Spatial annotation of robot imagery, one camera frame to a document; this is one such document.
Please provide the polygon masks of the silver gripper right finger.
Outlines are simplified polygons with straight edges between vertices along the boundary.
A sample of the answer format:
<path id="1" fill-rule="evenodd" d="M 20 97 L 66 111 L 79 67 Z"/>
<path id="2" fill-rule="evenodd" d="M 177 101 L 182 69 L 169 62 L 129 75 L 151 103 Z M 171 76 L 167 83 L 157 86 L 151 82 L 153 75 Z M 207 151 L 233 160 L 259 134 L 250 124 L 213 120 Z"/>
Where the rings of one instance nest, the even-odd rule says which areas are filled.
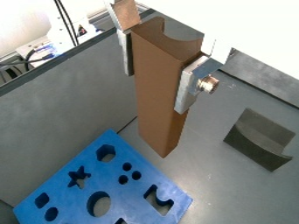
<path id="1" fill-rule="evenodd" d="M 219 81 L 211 74 L 226 64 L 231 46 L 219 39 L 206 38 L 201 55 L 182 70 L 174 110 L 182 115 L 195 103 L 201 92 L 213 94 Z"/>

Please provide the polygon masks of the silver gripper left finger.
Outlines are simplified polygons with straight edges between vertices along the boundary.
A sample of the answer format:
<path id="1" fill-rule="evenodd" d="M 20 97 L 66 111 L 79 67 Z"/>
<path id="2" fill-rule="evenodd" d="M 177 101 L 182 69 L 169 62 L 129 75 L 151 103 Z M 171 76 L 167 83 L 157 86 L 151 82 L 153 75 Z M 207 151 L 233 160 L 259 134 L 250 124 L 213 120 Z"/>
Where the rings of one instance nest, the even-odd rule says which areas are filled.
<path id="1" fill-rule="evenodd" d="M 125 71 L 135 74 L 131 30 L 142 23 L 135 0 L 105 0 L 107 11 L 117 27 L 119 44 L 123 49 Z"/>

